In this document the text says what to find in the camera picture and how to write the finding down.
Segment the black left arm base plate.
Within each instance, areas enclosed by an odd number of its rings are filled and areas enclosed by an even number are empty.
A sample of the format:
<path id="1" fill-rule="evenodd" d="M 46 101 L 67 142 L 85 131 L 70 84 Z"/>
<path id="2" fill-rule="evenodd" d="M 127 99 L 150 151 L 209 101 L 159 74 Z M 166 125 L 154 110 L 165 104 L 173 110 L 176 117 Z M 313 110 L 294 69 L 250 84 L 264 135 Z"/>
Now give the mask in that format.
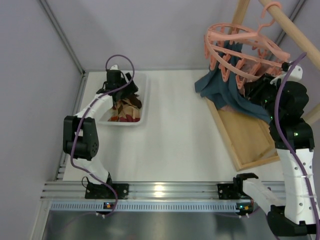
<path id="1" fill-rule="evenodd" d="M 118 199 L 127 199 L 129 194 L 129 184 L 127 183 L 113 183 L 111 185 L 115 191 Z M 114 192 L 104 184 L 88 183 L 85 190 L 85 199 L 102 200 L 102 199 L 116 199 Z"/>

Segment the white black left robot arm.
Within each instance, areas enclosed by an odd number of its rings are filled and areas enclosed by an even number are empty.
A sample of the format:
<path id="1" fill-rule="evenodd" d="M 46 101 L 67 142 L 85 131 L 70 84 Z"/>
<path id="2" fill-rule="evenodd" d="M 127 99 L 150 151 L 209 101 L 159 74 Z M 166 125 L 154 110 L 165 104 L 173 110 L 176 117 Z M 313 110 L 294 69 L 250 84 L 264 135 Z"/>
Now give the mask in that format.
<path id="1" fill-rule="evenodd" d="M 98 198 L 117 197 L 109 171 L 98 159 L 100 148 L 97 122 L 113 108 L 115 99 L 137 92 L 135 72 L 123 74 L 118 69 L 106 71 L 106 81 L 96 92 L 89 104 L 75 115 L 63 120 L 63 151 L 70 156 L 70 164 L 85 173 L 87 189 Z"/>

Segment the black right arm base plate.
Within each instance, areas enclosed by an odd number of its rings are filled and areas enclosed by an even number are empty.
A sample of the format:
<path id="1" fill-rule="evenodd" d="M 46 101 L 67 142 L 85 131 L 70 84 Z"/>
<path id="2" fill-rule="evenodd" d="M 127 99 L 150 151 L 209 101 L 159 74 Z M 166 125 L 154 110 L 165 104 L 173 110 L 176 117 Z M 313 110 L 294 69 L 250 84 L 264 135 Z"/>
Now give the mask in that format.
<path id="1" fill-rule="evenodd" d="M 217 184 L 218 197 L 220 200 L 238 200 L 241 198 L 238 188 L 233 183 Z"/>

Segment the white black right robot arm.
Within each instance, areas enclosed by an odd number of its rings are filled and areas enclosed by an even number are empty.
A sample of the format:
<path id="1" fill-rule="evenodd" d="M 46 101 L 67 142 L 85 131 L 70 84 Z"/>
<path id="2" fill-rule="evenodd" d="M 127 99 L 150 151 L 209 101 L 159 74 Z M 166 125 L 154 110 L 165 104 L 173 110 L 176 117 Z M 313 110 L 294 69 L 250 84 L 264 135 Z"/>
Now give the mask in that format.
<path id="1" fill-rule="evenodd" d="M 313 130 L 302 118 L 309 101 L 299 82 L 263 76 L 244 84 L 244 97 L 270 116 L 269 132 L 282 165 L 285 201 L 264 186 L 254 173 L 233 178 L 234 188 L 264 211 L 276 237 L 315 235 L 320 238 L 320 209 L 313 180 Z"/>

